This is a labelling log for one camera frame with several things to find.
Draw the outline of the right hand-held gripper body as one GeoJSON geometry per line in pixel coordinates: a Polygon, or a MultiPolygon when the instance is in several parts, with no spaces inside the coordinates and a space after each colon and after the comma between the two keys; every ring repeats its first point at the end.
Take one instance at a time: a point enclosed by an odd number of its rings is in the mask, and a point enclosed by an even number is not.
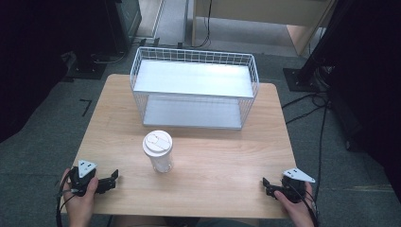
{"type": "Polygon", "coordinates": [[[296,203],[305,197],[305,183],[315,183],[315,179],[300,168],[294,167],[283,172],[281,183],[276,190],[283,193],[289,201],[296,203]]]}

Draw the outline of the black stand with square base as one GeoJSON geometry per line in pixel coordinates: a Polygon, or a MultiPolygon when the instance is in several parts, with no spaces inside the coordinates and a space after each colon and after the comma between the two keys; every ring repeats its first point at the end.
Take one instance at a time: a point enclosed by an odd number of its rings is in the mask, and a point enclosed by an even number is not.
{"type": "Polygon", "coordinates": [[[334,56],[336,44],[340,41],[340,27],[354,0],[337,0],[328,27],[317,46],[301,69],[284,68],[283,72],[290,91],[319,92],[320,88],[314,79],[315,71],[326,66],[334,56]]]}

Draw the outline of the black cabinet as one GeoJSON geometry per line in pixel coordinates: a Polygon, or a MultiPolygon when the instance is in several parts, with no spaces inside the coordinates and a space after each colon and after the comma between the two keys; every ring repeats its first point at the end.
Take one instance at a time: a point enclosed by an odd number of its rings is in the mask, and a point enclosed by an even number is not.
{"type": "Polygon", "coordinates": [[[139,0],[104,0],[107,14],[108,52],[126,53],[142,21],[139,0]]]}

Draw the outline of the light wooden desk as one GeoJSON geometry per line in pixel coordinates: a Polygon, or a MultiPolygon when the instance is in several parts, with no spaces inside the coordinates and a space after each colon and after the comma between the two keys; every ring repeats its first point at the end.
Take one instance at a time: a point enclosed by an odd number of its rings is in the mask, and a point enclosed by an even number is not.
{"type": "Polygon", "coordinates": [[[199,17],[286,25],[298,55],[320,26],[330,20],[337,0],[194,0],[192,38],[196,43],[199,17]]]}

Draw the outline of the clear cup with white lid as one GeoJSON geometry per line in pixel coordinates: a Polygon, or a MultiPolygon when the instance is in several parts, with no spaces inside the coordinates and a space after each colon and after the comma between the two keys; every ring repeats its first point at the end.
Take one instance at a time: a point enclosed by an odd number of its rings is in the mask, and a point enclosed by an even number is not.
{"type": "Polygon", "coordinates": [[[159,173],[167,173],[173,168],[172,149],[173,140],[166,131],[151,131],[143,139],[143,151],[159,173]]]}

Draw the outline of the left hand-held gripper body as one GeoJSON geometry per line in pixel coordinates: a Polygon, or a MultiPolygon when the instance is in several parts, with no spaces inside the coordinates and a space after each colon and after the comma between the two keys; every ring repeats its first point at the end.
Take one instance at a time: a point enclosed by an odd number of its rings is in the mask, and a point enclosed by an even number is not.
{"type": "Polygon", "coordinates": [[[79,197],[86,194],[89,182],[96,175],[97,164],[79,160],[78,165],[74,166],[71,171],[71,192],[79,197]]]}

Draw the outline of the person's right hand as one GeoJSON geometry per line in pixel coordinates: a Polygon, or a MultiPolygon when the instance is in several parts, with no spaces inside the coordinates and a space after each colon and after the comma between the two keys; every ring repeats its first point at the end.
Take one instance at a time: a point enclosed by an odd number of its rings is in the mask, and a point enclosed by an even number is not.
{"type": "Polygon", "coordinates": [[[282,204],[282,210],[288,214],[295,227],[315,227],[315,219],[309,210],[315,211],[313,206],[312,186],[305,183],[305,201],[293,203],[280,191],[275,191],[276,199],[282,204]]]}

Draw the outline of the person's left hand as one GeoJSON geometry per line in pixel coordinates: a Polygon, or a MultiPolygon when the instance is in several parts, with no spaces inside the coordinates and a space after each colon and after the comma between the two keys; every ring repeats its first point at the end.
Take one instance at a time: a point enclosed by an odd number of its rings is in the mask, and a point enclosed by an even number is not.
{"type": "Polygon", "coordinates": [[[76,197],[70,192],[71,186],[68,183],[62,184],[69,227],[89,227],[94,212],[97,186],[98,178],[94,177],[89,182],[85,195],[76,197]]]}

